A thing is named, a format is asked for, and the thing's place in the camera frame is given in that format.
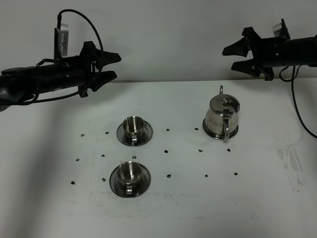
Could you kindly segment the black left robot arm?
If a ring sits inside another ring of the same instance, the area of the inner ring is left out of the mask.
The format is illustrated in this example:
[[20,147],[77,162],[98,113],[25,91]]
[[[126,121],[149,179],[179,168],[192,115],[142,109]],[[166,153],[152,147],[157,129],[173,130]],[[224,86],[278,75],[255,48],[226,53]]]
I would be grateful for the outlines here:
[[106,65],[118,63],[118,53],[99,50],[93,42],[84,42],[80,55],[43,59],[36,66],[18,67],[0,73],[0,110],[10,106],[40,103],[40,94],[77,87],[68,98],[87,97],[87,91],[96,92],[117,78],[114,71],[102,71]]

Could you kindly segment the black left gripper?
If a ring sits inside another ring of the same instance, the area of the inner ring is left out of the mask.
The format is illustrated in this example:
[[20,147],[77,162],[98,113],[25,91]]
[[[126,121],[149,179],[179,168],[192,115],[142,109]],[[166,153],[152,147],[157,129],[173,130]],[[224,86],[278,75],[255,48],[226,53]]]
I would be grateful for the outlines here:
[[[68,67],[69,78],[78,86],[80,97],[88,96],[88,89],[93,84],[93,90],[98,91],[105,84],[115,80],[117,75],[114,71],[101,72],[101,69],[109,64],[121,61],[118,53],[101,51],[96,48],[92,41],[84,42],[78,56],[59,58],[62,66]],[[96,69],[101,72],[97,77]]]

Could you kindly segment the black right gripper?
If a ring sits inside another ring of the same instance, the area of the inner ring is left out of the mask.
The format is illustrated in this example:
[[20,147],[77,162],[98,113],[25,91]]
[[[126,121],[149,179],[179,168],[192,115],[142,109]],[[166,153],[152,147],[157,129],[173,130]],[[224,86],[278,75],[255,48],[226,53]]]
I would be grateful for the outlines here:
[[252,77],[264,75],[266,81],[273,80],[273,67],[277,66],[278,47],[287,40],[280,37],[261,38],[253,27],[244,28],[244,38],[223,49],[223,56],[247,57],[252,51],[253,59],[234,62],[231,70],[248,74]]

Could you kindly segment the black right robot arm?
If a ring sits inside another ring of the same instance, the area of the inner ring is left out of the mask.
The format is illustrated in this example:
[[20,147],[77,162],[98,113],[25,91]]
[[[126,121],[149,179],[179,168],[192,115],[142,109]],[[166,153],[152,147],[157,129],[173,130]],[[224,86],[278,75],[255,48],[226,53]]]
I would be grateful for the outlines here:
[[261,38],[253,29],[246,27],[243,38],[223,49],[224,56],[246,57],[251,51],[253,58],[234,62],[231,69],[258,78],[264,75],[266,81],[274,78],[274,67],[317,65],[317,38],[291,39],[284,22],[273,28],[274,37]]

